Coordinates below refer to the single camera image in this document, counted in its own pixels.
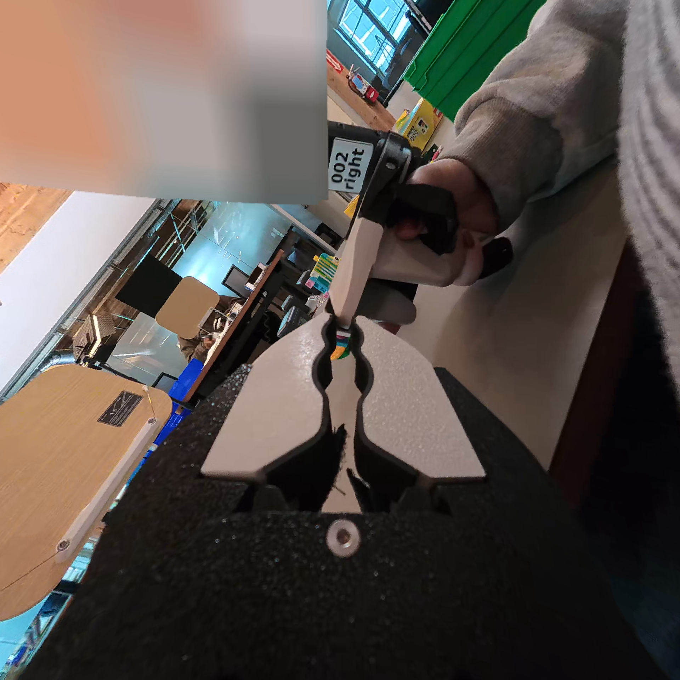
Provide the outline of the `person's right hand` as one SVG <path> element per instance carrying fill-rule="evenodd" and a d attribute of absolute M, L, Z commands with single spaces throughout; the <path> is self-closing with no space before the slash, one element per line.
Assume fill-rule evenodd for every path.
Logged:
<path fill-rule="evenodd" d="M 450 254 L 449 275 L 441 287 L 472 285 L 484 268 L 484 245 L 499 234 L 497 207 L 486 184 L 455 158 L 441 158 L 420 167 L 409 182 L 442 188 L 452 195 L 458 216 L 457 242 Z"/>

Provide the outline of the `pastel brick tower model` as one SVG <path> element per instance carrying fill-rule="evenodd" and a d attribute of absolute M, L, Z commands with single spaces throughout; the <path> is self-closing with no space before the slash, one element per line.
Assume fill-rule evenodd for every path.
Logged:
<path fill-rule="evenodd" d="M 311 269 L 308 280 L 305 283 L 307 288 L 315 288 L 320 293 L 325 294 L 329 291 L 333 282 L 340 259 L 328 253 L 321 253 L 315 256 L 315 265 Z"/>

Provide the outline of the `stack of green bins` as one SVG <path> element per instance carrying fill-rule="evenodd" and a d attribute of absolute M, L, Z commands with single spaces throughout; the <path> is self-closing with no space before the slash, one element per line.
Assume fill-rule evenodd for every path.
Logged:
<path fill-rule="evenodd" d="M 403 78 L 453 120 L 500 61 L 527 36 L 544 1 L 454 1 Z"/>

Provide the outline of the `light wooden chair back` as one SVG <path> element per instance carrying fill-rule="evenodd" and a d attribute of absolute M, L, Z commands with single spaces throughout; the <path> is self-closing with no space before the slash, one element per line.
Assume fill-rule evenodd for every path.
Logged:
<path fill-rule="evenodd" d="M 162 390 L 79 365 L 1 405 L 1 620 L 39 604 L 173 413 Z"/>
<path fill-rule="evenodd" d="M 183 277 L 155 316 L 157 324 L 178 337 L 191 339 L 218 306 L 220 295 L 194 277 Z"/>

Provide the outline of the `red toy vehicle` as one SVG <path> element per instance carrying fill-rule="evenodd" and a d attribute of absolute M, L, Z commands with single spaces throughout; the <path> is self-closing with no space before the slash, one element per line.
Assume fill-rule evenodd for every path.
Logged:
<path fill-rule="evenodd" d="M 358 67 L 354 64 L 348 69 L 346 75 L 349 88 L 358 96 L 373 105 L 378 102 L 379 92 L 376 90 L 368 80 L 366 80 L 359 72 Z"/>

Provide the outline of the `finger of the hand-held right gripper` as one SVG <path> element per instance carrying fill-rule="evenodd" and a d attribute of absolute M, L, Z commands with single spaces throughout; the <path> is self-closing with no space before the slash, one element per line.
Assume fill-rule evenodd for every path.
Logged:
<path fill-rule="evenodd" d="M 363 316 L 396 335 L 417 316 L 414 304 L 418 285 L 388 279 L 370 278 L 362 292 L 355 317 Z"/>
<path fill-rule="evenodd" d="M 349 328 L 375 264 L 383 227 L 365 217 L 358 218 L 350 231 L 336 273 L 329 288 L 327 309 L 333 309 L 336 323 Z"/>

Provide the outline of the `person's right forearm grey sleeve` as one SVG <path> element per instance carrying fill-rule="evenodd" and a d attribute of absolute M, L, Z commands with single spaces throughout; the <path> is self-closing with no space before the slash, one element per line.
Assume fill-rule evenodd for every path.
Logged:
<path fill-rule="evenodd" d="M 616 153 L 628 1 L 547 1 L 523 42 L 458 111 L 444 159 L 462 162 L 504 231 Z"/>

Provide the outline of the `person's striped torso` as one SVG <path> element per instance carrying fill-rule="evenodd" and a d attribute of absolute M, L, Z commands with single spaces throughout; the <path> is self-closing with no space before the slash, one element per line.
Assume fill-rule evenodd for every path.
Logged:
<path fill-rule="evenodd" d="M 634 245 L 667 342 L 678 344 L 678 1 L 628 2 L 619 155 Z"/>

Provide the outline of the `yellow toy box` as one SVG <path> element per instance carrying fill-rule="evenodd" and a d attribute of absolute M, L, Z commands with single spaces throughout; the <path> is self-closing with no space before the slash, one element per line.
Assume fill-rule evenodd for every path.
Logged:
<path fill-rule="evenodd" d="M 412 109 L 404 110 L 392 130 L 424 152 L 442 117 L 441 111 L 421 97 Z"/>

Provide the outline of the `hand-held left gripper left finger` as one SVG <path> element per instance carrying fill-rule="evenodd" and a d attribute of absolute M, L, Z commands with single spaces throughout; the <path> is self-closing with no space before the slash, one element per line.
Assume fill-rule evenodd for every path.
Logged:
<path fill-rule="evenodd" d="M 333 315 L 319 313 L 279 339 L 252 364 L 201 472 L 263 482 L 330 430 L 322 380 L 332 378 Z"/>

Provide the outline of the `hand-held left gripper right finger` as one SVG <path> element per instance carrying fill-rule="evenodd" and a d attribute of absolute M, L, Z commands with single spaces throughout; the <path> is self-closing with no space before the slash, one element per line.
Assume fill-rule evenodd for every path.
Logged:
<path fill-rule="evenodd" d="M 356 384 L 361 391 L 355 462 L 373 483 L 451 483 L 486 473 L 438 376 L 412 345 L 358 316 Z"/>

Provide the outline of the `blue plastic crate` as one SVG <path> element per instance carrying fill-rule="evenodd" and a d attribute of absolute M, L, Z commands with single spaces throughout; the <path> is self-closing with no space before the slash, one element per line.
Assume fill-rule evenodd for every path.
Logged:
<path fill-rule="evenodd" d="M 184 402 L 188 393 L 199 378 L 203 369 L 203 362 L 192 359 L 180 376 L 174 381 L 168 391 L 168 395 L 173 401 Z"/>

